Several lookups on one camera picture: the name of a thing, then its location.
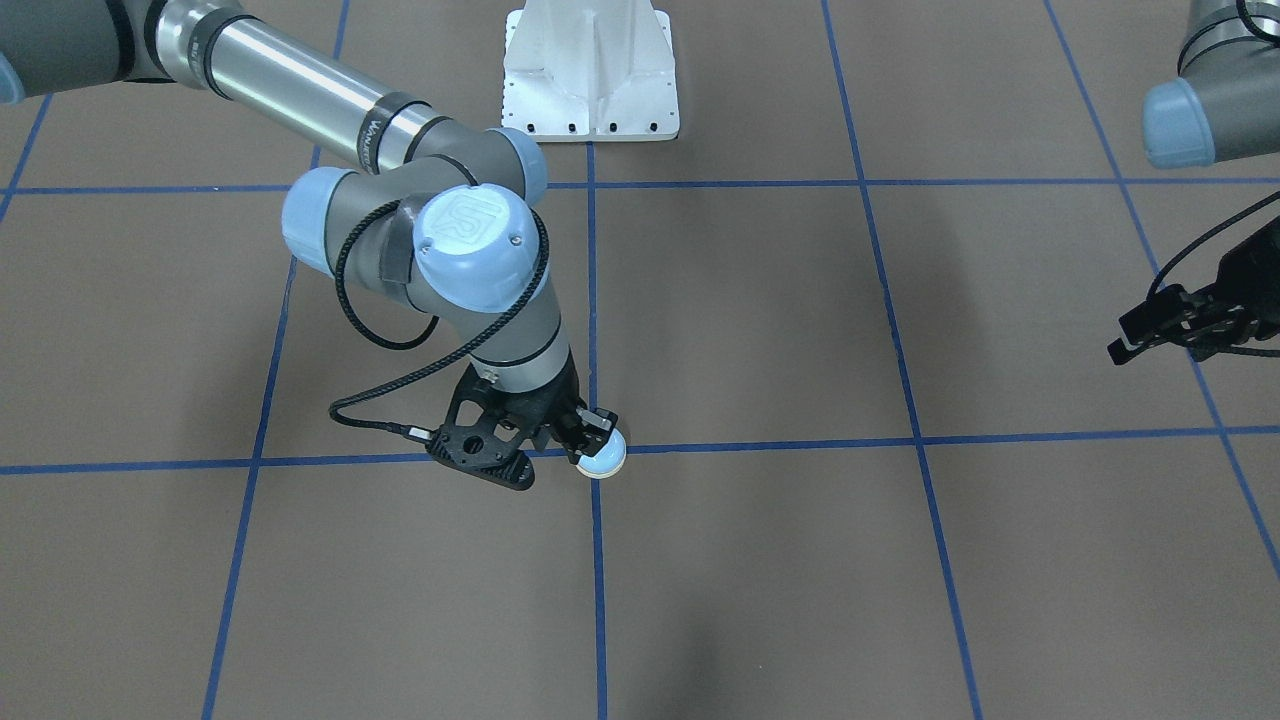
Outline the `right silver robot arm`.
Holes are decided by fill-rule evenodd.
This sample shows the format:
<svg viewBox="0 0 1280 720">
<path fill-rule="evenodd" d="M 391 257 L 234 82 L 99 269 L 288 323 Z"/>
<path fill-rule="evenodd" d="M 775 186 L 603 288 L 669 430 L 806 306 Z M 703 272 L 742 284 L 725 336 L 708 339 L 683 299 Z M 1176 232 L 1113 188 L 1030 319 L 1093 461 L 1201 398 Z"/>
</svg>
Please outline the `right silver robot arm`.
<svg viewBox="0 0 1280 720">
<path fill-rule="evenodd" d="M 525 445 L 556 443 L 586 477 L 616 473 L 616 414 L 590 407 L 535 206 L 545 158 L 511 128 L 470 129 L 429 102 L 276 29 L 238 1 L 5 1 L 3 101 L 131 82 L 214 94 L 342 158 L 285 196 L 291 254 L 326 275 L 365 340 L 410 351 L 356 314 L 349 287 L 447 322 L 461 348 L 338 398 L 343 427 L 399 436 L 447 466 L 515 488 Z"/>
</svg>

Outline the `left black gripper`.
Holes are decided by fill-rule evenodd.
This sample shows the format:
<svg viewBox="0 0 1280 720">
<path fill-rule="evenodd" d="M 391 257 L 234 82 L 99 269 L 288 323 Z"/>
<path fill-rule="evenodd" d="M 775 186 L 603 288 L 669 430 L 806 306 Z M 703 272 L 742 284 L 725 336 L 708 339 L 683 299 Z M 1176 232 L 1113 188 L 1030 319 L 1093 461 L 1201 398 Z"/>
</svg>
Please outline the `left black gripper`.
<svg viewBox="0 0 1280 720">
<path fill-rule="evenodd" d="M 1213 283 L 1217 302 L 1238 306 L 1256 319 L 1279 324 L 1279 219 L 1267 224 L 1225 252 Z M 1196 305 L 1181 284 L 1170 284 L 1151 293 L 1119 319 L 1119 337 L 1108 345 L 1114 365 L 1125 365 L 1160 345 L 1179 345 L 1187 340 L 1187 320 Z"/>
</svg>

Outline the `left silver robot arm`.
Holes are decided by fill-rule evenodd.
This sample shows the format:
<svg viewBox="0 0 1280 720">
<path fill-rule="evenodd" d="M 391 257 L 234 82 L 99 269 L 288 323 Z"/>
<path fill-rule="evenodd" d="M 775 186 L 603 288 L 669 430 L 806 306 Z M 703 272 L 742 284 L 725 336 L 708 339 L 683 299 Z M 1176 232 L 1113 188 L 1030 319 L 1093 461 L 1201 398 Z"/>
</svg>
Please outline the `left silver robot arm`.
<svg viewBox="0 0 1280 720">
<path fill-rule="evenodd" d="M 1211 167 L 1279 150 L 1279 6 L 1275 1 L 1194 1 L 1175 79 L 1144 99 L 1148 161 L 1158 169 Z M 1108 356 L 1124 365 L 1172 345 L 1202 363 L 1219 354 L 1276 357 L 1279 224 L 1267 222 L 1220 259 L 1215 279 L 1188 290 L 1169 274 L 1197 249 L 1277 202 L 1271 193 L 1206 231 L 1156 274 L 1119 320 Z"/>
</svg>

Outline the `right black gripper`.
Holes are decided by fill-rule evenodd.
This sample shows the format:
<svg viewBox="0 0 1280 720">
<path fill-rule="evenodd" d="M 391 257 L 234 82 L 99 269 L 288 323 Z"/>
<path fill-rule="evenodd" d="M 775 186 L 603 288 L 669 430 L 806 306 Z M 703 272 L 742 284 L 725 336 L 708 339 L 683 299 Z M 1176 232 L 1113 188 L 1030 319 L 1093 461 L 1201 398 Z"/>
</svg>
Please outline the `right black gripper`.
<svg viewBox="0 0 1280 720">
<path fill-rule="evenodd" d="M 566 360 L 553 379 L 535 389 L 495 389 L 492 414 L 500 439 L 536 450 L 554 442 L 570 462 L 577 462 L 582 455 L 593 456 L 620 421 L 617 413 L 582 405 L 575 360 Z"/>
</svg>

